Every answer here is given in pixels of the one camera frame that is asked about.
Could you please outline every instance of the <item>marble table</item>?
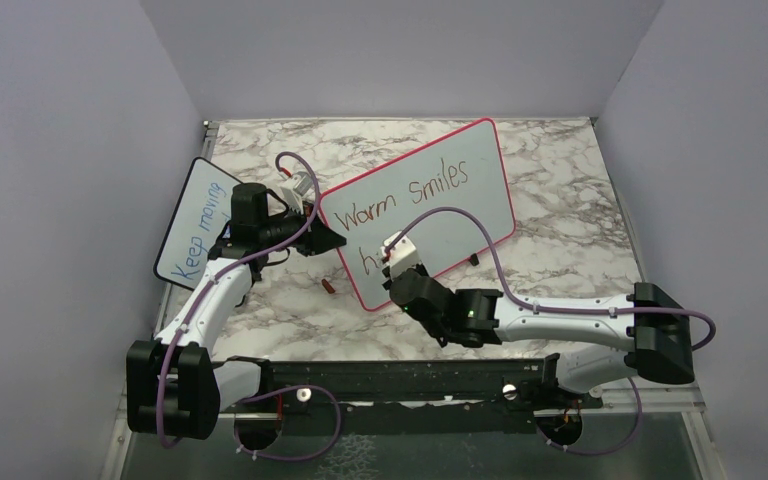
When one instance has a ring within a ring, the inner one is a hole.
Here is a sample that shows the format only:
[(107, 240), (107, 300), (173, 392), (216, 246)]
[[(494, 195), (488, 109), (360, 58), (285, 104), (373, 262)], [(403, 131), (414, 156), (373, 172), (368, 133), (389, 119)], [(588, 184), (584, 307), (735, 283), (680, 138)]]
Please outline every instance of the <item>marble table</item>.
[[(219, 128), (212, 161), (248, 181), (281, 180), (273, 159), (302, 155), (324, 189), (409, 152), (458, 127), (459, 120), (233, 121)], [(593, 297), (631, 291), (637, 264), (589, 119), (497, 120), (516, 215), (499, 246), (511, 288), (542, 297)], [(329, 295), (321, 280), (336, 289)], [(449, 288), (499, 288), (492, 260), (439, 277)], [(170, 318), (189, 291), (173, 292)], [(273, 360), (424, 360), (543, 357), (578, 348), (530, 340), (481, 349), (441, 349), (392, 305), (361, 308), (335, 252), (268, 268), (234, 311), (213, 356)]]

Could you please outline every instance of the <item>whiteboard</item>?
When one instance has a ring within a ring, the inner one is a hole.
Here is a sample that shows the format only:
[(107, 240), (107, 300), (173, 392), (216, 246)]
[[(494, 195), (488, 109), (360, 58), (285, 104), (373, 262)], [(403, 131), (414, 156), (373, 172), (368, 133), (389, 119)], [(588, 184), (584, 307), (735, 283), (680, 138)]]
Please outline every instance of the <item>whiteboard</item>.
[[(487, 228), (494, 242), (509, 237), (515, 222), (496, 125), (478, 120), (385, 163), (323, 194), (320, 216), (346, 237), (338, 250), (361, 306), (389, 302), (382, 287), (379, 248), (420, 214), (442, 206), (462, 208)], [(467, 218), (444, 212), (408, 234), (431, 275), (487, 248)]]
[(198, 285), (207, 252), (231, 218), (231, 191), (239, 183), (204, 158), (193, 160), (154, 262), (158, 278), (190, 290)]

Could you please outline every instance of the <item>red border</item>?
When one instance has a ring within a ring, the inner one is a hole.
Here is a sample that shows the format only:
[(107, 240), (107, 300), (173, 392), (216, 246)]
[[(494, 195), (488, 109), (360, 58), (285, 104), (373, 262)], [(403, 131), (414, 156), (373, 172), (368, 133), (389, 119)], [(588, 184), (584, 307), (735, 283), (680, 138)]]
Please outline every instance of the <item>red border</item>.
[[(510, 207), (511, 207), (511, 220), (513, 220), (513, 224), (514, 224), (513, 229), (511, 230), (511, 233), (505, 235), (504, 237), (502, 237), (499, 240), (497, 240), (496, 242), (494, 242), (494, 245), (498, 245), (502, 241), (507, 240), (508, 238), (510, 238), (511, 235), (513, 235), (514, 232), (516, 231), (516, 216), (514, 215), (514, 204), (513, 204), (513, 200), (511, 199), (511, 188), (508, 185), (508, 173), (505, 170), (505, 161), (504, 161), (504, 158), (502, 157), (502, 146), (499, 144), (499, 131), (496, 129), (496, 122), (494, 122), (493, 119), (489, 118), (489, 117), (481, 118), (479, 120), (476, 120), (476, 121), (470, 123), (469, 125), (464, 125), (463, 127), (459, 128), (459, 129), (457, 129), (457, 130), (455, 130), (453, 132), (450, 132), (450, 133), (447, 133), (446, 135), (443, 135), (442, 137), (434, 140), (433, 142), (427, 143), (427, 144), (425, 144), (425, 145), (423, 145), (423, 146), (421, 146), (419, 148), (411, 150), (410, 152), (408, 152), (408, 153), (406, 153), (406, 154), (404, 154), (404, 155), (402, 155), (400, 157), (396, 157), (393, 160), (390, 160), (389, 162), (382, 163), (381, 165), (379, 165), (379, 166), (377, 166), (377, 167), (375, 167), (375, 168), (373, 168), (371, 170), (368, 170), (368, 171), (358, 175), (357, 177), (354, 177), (354, 178), (351, 178), (349, 180), (346, 180), (345, 182), (337, 185), (336, 187), (328, 189), (325, 193), (322, 194), (322, 199), (324, 200), (326, 196), (336, 192), (337, 190), (340, 190), (341, 188), (345, 187), (346, 185), (350, 185), (350, 184), (360, 180), (361, 178), (366, 177), (367, 175), (372, 175), (373, 173), (377, 172), (378, 170), (381, 170), (384, 167), (388, 167), (388, 166), (398, 162), (399, 160), (404, 160), (405, 158), (410, 157), (411, 155), (413, 155), (415, 153), (419, 153), (419, 152), (425, 150), (426, 148), (428, 148), (428, 147), (430, 147), (432, 145), (440, 143), (440, 142), (442, 142), (443, 140), (445, 140), (445, 139), (447, 139), (449, 137), (457, 135), (458, 133), (461, 133), (464, 130), (472, 128), (472, 127), (474, 127), (474, 126), (476, 126), (476, 125), (478, 125), (480, 123), (483, 123), (483, 122), (490, 122), (490, 125), (493, 126), (493, 135), (496, 137), (496, 148), (499, 151), (499, 163), (501, 163), (501, 165), (502, 165), (502, 177), (505, 179), (505, 190), (507, 190), (507, 192), (508, 192), (508, 205), (510, 205)], [(325, 215), (325, 211), (322, 209), (322, 204), (321, 203), (319, 205), (319, 218), (322, 219), (323, 222), (325, 222), (325, 225), (328, 225), (328, 217), (327, 217), (327, 215)], [(490, 247), (484, 247), (478, 253), (484, 253), (489, 248)], [(355, 291), (355, 295), (357, 296), (357, 299), (360, 302), (360, 306), (364, 310), (366, 310), (367, 312), (375, 312), (375, 311), (380, 310), (381, 308), (387, 306), (387, 304), (390, 303), (390, 302), (384, 302), (384, 303), (382, 303), (381, 305), (379, 305), (377, 307), (368, 308), (366, 306), (366, 304), (363, 303), (363, 298), (361, 297), (360, 293), (357, 291), (357, 285), (355, 284), (355, 279), (352, 277), (352, 272), (349, 270), (349, 267), (346, 266), (346, 259), (343, 258), (343, 252), (341, 252), (338, 249), (337, 250), (337, 255), (340, 256), (340, 262), (343, 263), (343, 268), (346, 270), (346, 274), (349, 276), (349, 281), (352, 282), (352, 289)], [(448, 272), (449, 270), (457, 267), (458, 265), (466, 262), (467, 260), (469, 260), (469, 257), (464, 258), (463, 260), (461, 260), (459, 262), (456, 262), (451, 267), (449, 267), (449, 268), (443, 270), (442, 272), (438, 273), (437, 275), (435, 275), (435, 277), (438, 277), (438, 276)]]

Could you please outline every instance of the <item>small brown object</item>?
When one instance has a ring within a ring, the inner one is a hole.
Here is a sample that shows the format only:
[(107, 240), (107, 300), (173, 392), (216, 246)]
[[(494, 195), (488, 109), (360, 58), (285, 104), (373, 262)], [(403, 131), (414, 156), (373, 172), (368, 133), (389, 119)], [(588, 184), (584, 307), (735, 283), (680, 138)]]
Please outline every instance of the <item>small brown object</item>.
[(322, 279), (322, 286), (325, 287), (325, 291), (328, 292), (329, 295), (333, 295), (334, 292), (337, 290), (334, 290), (334, 287), (331, 286), (330, 283), (328, 283), (328, 280)]

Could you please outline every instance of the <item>gray wall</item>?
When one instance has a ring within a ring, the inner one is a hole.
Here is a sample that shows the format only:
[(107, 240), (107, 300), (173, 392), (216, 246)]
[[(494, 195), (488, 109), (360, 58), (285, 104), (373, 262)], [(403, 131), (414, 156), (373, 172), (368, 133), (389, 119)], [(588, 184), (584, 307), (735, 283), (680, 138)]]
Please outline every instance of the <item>gray wall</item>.
[(662, 0), (142, 0), (206, 118), (601, 113)]
[(768, 0), (667, 0), (597, 134), (649, 277), (719, 321), (696, 360), (729, 478), (768, 478)]
[(137, 0), (0, 1), (0, 479), (98, 475), (199, 134)]

